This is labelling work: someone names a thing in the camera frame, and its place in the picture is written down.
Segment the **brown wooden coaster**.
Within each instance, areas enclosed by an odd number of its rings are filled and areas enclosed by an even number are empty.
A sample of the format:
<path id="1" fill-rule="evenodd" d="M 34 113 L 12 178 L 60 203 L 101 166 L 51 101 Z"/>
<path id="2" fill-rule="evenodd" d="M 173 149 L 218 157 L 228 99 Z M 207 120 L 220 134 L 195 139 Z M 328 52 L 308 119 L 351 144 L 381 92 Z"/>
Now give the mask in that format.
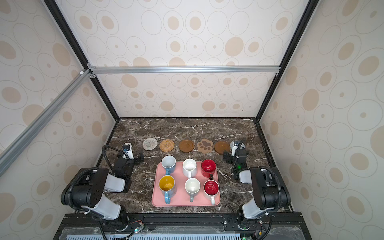
<path id="1" fill-rule="evenodd" d="M 224 152 L 229 153 L 231 151 L 230 144 L 227 142 L 219 141 L 215 144 L 215 151 L 222 155 Z"/>
<path id="2" fill-rule="evenodd" d="M 192 150 L 194 150 L 194 148 L 195 148 L 195 144 L 191 140 L 183 140 L 179 143 L 179 149 L 184 153 L 189 153 Z"/>

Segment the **brown paw shaped coaster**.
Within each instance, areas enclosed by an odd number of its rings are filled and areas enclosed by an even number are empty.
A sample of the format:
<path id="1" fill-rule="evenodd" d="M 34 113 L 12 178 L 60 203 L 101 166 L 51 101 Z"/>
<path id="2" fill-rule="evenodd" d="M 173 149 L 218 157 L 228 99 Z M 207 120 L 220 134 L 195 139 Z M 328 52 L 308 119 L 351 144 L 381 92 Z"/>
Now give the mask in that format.
<path id="1" fill-rule="evenodd" d="M 213 151 L 214 144 L 208 139 L 202 139 L 197 143 L 197 149 L 203 154 L 211 153 Z"/>

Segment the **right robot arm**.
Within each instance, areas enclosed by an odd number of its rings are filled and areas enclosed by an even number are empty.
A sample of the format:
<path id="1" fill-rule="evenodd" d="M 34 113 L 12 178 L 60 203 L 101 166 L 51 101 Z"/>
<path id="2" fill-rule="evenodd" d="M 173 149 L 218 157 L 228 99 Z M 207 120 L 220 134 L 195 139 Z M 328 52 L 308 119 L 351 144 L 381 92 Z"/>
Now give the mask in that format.
<path id="1" fill-rule="evenodd" d="M 247 151 L 237 146 L 230 153 L 223 152 L 223 161 L 232 165 L 233 179 L 252 186 L 253 198 L 239 207 L 239 224 L 245 219 L 261 219 L 291 204 L 290 193 L 278 168 L 248 167 L 247 156 Z"/>

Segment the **woven rattan round coaster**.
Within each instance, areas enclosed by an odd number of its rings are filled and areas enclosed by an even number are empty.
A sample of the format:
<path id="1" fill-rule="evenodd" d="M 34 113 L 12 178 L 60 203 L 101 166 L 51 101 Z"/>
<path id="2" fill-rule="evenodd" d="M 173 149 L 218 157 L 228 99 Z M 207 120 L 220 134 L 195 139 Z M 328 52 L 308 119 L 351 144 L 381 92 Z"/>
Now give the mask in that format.
<path id="1" fill-rule="evenodd" d="M 170 139 L 165 139 L 160 143 L 160 150 L 165 153 L 172 151 L 174 147 L 175 143 Z"/>

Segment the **multicolour woven round coaster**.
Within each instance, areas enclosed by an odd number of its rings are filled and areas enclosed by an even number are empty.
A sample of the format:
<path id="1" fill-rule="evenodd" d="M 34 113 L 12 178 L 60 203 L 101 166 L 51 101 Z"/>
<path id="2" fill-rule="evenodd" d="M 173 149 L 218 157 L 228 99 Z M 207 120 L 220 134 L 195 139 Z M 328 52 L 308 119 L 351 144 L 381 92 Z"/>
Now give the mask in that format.
<path id="1" fill-rule="evenodd" d="M 146 151 L 154 150 L 158 145 L 158 141 L 155 138 L 147 138 L 143 141 L 143 149 Z"/>

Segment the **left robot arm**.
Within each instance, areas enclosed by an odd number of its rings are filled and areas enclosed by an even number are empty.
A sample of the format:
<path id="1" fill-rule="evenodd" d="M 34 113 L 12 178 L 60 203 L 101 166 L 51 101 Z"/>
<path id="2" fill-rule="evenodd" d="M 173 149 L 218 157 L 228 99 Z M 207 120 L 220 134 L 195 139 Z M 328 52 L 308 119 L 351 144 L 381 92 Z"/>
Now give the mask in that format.
<path id="1" fill-rule="evenodd" d="M 98 221 L 125 226 L 129 221 L 125 208 L 108 199 L 105 192 L 127 193 L 134 166 L 144 162 L 144 153 L 134 157 L 132 144 L 126 143 L 121 150 L 104 145 L 102 155 L 109 167 L 80 169 L 63 190 L 61 203 Z"/>

